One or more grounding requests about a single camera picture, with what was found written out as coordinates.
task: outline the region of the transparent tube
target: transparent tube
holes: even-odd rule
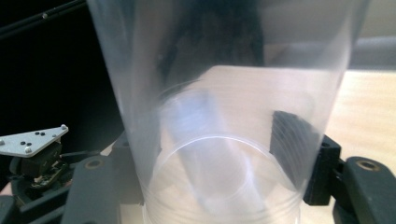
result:
[[[295,223],[367,1],[89,0],[146,223]]]

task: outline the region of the clear plastic cup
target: clear plastic cup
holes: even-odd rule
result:
[[[295,223],[367,2],[93,1],[146,223]]]

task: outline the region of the dark wall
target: dark wall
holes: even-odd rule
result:
[[[0,40],[0,78],[0,136],[66,124],[70,152],[102,149],[123,130],[87,7]]]

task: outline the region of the metal hole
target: metal hole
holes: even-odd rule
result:
[[[360,168],[367,171],[379,171],[379,166],[372,161],[356,161]]]
[[[93,169],[98,168],[102,164],[103,164],[102,160],[88,161],[87,163],[85,163],[85,168],[87,168],[89,170],[93,170]]]

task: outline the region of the light wooden surface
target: light wooden surface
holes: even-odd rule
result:
[[[396,174],[396,72],[348,71],[326,134],[342,146],[342,158],[380,161]],[[331,224],[332,205],[301,206],[302,224]]]

